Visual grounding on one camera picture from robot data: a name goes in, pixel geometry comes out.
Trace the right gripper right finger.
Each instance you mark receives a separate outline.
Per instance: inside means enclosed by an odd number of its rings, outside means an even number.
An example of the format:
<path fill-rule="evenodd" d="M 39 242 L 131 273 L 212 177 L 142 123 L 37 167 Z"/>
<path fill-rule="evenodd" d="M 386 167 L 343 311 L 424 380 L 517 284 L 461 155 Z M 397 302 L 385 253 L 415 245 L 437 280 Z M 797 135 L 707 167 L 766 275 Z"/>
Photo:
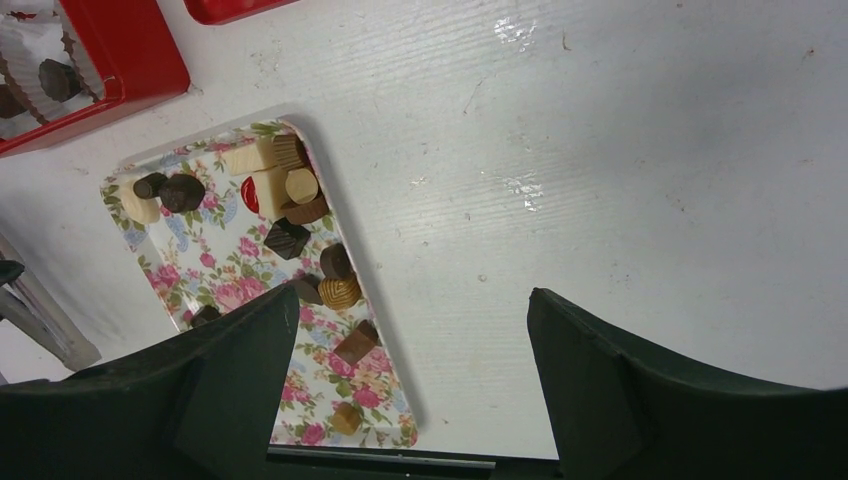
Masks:
<path fill-rule="evenodd" d="M 527 330 L 567 479 L 843 479 L 847 392 L 757 379 L 614 326 L 555 292 Z"/>

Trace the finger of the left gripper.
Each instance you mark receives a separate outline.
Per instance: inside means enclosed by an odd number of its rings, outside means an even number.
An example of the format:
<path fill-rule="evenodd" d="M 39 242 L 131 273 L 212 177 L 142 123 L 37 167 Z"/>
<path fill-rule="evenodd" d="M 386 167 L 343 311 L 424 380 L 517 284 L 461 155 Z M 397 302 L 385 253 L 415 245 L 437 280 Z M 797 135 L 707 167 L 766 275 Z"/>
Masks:
<path fill-rule="evenodd" d="M 1 318 L 10 321 L 71 371 L 102 359 L 5 237 L 1 239 Z"/>

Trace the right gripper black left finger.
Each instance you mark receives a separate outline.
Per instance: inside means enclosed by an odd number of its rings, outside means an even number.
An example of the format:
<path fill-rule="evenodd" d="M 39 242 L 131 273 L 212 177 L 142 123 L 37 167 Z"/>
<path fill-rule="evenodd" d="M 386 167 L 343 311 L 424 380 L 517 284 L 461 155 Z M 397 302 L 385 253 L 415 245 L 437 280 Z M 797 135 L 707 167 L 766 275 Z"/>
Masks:
<path fill-rule="evenodd" d="M 299 301 L 277 287 L 62 381 L 1 390 L 5 479 L 259 479 Z"/>

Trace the red box lid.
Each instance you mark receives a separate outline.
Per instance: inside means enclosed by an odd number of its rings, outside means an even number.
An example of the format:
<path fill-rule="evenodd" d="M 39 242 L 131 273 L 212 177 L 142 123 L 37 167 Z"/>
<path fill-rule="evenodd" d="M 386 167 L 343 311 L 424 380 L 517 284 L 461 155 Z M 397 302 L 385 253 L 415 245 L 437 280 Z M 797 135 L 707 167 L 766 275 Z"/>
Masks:
<path fill-rule="evenodd" d="M 225 25 L 265 11 L 294 3 L 295 0 L 184 0 L 189 15 L 206 26 Z"/>

